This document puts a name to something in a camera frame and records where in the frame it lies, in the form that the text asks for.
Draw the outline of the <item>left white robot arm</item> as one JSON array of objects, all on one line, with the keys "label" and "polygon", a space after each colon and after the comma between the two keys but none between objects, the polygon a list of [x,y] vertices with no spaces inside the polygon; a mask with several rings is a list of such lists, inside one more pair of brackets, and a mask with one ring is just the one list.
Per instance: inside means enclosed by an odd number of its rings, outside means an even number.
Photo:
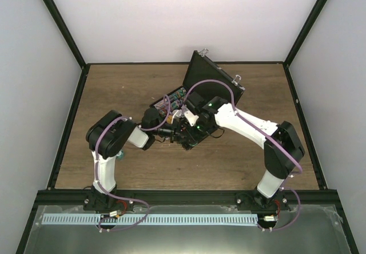
[{"label": "left white robot arm", "polygon": [[118,153],[127,142],[147,150],[157,141],[157,136],[179,144],[188,139],[178,121],[167,123],[156,108],[147,109],[140,124],[111,110],[87,131],[86,141],[94,160],[94,180],[84,210],[111,211],[120,208],[122,201],[117,200],[115,195],[117,184],[114,173]]}]

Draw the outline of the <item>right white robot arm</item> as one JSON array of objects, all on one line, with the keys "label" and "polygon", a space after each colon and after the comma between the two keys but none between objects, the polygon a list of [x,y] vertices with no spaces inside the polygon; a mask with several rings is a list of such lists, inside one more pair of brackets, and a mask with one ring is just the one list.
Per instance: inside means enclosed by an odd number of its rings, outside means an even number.
[{"label": "right white robot arm", "polygon": [[265,121],[237,109],[224,98],[215,96],[207,101],[197,92],[189,94],[184,105],[189,112],[185,117],[197,130],[207,133],[211,128],[229,129],[264,151],[265,173],[253,193],[259,209],[266,210],[274,204],[276,193],[294,175],[294,168],[301,172],[299,162],[305,149],[291,123]]}]

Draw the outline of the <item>black poker set case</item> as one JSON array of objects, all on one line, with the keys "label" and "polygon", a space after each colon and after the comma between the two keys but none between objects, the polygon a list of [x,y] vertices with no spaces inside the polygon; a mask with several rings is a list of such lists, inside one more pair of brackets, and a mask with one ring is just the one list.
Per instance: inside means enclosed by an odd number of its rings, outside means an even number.
[{"label": "black poker set case", "polygon": [[[186,95],[179,109],[183,110],[184,107],[187,107],[192,113],[199,116],[202,112],[206,112],[204,107],[208,106],[211,101],[231,102],[231,99],[234,99],[234,104],[237,104],[245,91],[245,88],[239,84],[240,80],[240,75],[231,77],[203,51],[195,50],[181,86],[186,89]],[[182,145],[185,150],[194,148],[204,140],[193,138],[190,133],[191,126],[185,117],[175,121],[187,123],[188,144]]]}]

